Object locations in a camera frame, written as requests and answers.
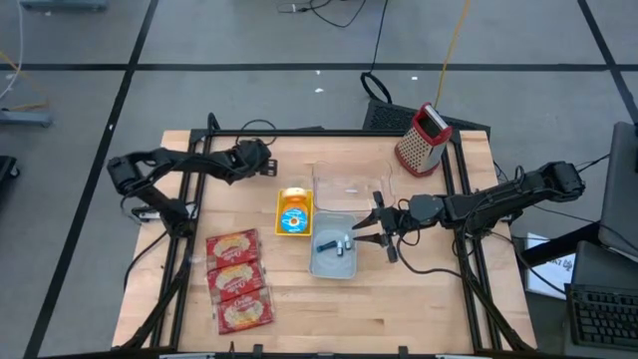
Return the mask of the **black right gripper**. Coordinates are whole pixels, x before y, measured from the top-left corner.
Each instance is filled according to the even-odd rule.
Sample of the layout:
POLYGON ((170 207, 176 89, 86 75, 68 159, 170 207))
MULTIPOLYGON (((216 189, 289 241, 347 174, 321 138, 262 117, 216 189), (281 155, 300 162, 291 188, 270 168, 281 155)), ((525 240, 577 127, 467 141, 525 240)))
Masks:
POLYGON ((354 240, 379 244, 386 249, 389 261, 395 263, 399 260, 399 255, 393 237, 401 237, 408 233, 414 227, 414 221, 406 209, 386 207, 383 195, 379 191, 373 192, 373 199, 377 207, 352 229, 358 230, 380 224, 381 230, 379 233, 356 236, 354 240))

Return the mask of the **red popcorn packet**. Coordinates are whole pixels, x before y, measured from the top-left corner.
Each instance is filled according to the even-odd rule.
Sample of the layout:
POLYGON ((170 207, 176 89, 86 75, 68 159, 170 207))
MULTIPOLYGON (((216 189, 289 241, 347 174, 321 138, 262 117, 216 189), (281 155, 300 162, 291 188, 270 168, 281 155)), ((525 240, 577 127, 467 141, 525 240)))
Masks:
POLYGON ((206 270, 257 260, 260 243, 256 228, 209 237, 205 242, 206 270))
POLYGON ((207 273, 206 279, 213 304, 230 300, 266 285, 263 269, 258 261, 213 269, 207 273))
POLYGON ((216 305, 217 332, 225 335, 274 321, 274 309, 267 287, 253 290, 216 305))

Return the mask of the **clear plastic bin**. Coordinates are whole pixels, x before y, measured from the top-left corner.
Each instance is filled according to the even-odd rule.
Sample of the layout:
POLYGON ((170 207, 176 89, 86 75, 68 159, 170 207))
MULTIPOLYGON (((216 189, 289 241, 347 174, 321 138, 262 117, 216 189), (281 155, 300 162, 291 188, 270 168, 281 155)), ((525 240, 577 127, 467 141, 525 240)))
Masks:
POLYGON ((378 191, 386 206, 393 206, 393 170, 388 161, 328 163, 312 167, 314 204, 331 212, 369 212, 376 206, 378 191))

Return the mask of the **white plastic bin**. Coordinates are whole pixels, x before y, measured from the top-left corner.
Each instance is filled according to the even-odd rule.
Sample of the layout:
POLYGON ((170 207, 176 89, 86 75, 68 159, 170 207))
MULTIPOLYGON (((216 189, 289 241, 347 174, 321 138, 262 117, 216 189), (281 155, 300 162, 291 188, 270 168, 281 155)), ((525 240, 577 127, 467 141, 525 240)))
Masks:
POLYGON ((326 279, 352 279, 358 266, 357 244, 354 241, 356 217, 349 213, 320 211, 313 217, 313 234, 311 237, 311 254, 309 272, 312 276, 326 279), (344 242, 348 234, 353 240, 351 250, 344 249, 344 255, 338 256, 335 248, 318 252, 318 245, 332 240, 344 242))

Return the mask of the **black mesh computer case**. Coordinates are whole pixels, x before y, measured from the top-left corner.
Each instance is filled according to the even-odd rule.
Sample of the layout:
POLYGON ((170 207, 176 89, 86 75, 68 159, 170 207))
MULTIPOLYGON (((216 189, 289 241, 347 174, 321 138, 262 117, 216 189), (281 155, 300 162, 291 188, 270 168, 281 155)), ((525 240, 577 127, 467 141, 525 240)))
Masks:
MULTIPOLYGON (((390 131, 407 130, 417 110, 371 100, 363 125, 364 130, 390 131)), ((490 136, 490 127, 452 117, 442 116, 444 121, 459 131, 483 131, 490 136)))

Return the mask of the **white paper sheet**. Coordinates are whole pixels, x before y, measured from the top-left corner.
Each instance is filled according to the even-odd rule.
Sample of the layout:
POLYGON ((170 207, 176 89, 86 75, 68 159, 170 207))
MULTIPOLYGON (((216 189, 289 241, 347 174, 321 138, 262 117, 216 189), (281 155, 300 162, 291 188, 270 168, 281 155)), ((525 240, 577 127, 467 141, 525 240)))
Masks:
POLYGON ((524 289, 527 292, 565 300, 564 286, 571 282, 575 255, 552 259, 525 271, 524 289))

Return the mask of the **dark grey laptop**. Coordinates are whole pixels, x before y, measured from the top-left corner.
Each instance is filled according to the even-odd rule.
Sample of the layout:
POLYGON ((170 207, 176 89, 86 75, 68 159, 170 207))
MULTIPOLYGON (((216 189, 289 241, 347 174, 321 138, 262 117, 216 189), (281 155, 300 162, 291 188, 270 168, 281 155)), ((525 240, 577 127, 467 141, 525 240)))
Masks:
POLYGON ((638 290, 638 263, 581 241, 575 253, 571 283, 638 290))

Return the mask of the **grey stand base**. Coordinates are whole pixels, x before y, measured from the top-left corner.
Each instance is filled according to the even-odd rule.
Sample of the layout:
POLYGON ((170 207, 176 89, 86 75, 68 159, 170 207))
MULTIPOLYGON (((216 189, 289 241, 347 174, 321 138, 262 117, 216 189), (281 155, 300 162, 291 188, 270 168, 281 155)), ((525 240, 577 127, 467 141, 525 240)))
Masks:
POLYGON ((51 116, 47 112, 17 112, 0 110, 0 125, 41 126, 52 125, 51 116))
POLYGON ((91 10, 104 11, 108 8, 108 0, 18 0, 27 10, 91 10))

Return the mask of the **black keyboard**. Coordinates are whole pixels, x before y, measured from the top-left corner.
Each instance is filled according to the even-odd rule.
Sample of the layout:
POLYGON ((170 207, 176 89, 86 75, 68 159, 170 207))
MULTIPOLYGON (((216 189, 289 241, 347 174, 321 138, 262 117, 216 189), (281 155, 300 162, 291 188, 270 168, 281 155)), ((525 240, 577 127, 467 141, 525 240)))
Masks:
POLYGON ((566 284, 574 344, 638 352, 638 289, 566 284))

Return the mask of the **black floor object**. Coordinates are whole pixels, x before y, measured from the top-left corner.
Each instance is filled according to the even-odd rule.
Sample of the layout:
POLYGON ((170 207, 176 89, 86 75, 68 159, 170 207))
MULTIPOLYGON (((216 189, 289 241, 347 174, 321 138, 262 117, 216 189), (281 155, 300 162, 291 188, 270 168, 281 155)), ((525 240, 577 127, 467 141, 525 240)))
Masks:
POLYGON ((0 196, 8 190, 20 174, 14 157, 0 156, 0 196))

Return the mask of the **black aluminium table frame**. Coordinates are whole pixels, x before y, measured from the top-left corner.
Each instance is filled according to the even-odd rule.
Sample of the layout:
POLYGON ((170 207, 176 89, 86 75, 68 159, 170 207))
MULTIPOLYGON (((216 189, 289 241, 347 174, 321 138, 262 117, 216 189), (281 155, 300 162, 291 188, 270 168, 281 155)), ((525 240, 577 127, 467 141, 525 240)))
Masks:
POLYGON ((284 130, 272 138, 278 161, 274 178, 256 176, 235 184, 172 173, 159 189, 175 196, 185 189, 201 201, 194 240, 195 261, 186 289, 165 311, 159 342, 179 351, 248 352, 262 344, 265 353, 471 353, 505 348, 506 341, 479 300, 456 278, 460 261, 452 252, 454 235, 438 226, 408 236, 403 259, 391 263, 373 244, 359 249, 358 270, 350 280, 321 279, 308 270, 310 241, 275 233, 278 192, 311 182, 317 162, 385 160, 400 197, 442 193, 462 176, 456 160, 433 175, 417 179, 398 164, 397 137, 357 130, 284 130), (256 228, 262 243, 267 283, 274 302, 270 324, 219 335, 205 281, 205 242, 217 234, 256 228))

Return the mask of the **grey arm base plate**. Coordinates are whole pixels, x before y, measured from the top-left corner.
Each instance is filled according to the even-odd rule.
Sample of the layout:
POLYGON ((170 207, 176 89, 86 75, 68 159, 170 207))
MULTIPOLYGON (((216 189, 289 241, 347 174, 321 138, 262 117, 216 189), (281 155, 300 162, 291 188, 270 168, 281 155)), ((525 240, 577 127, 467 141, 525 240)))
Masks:
POLYGON ((131 209, 131 214, 141 222, 147 222, 160 218, 159 212, 147 205, 133 207, 131 209))

